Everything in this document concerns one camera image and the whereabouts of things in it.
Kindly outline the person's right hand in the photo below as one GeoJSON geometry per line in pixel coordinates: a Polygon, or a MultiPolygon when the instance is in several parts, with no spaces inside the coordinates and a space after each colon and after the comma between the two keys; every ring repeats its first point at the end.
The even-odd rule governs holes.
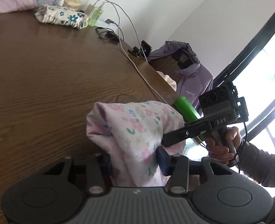
{"type": "MultiPolygon", "coordinates": [[[[227,165],[229,161],[234,158],[233,153],[230,153],[227,147],[216,145],[215,140],[208,136],[205,136],[204,138],[208,154],[212,159],[217,160],[224,165],[227,165]]],[[[228,130],[226,131],[225,139],[226,141],[232,142],[235,150],[237,150],[242,141],[239,129],[235,126],[228,128],[228,130]]]]}

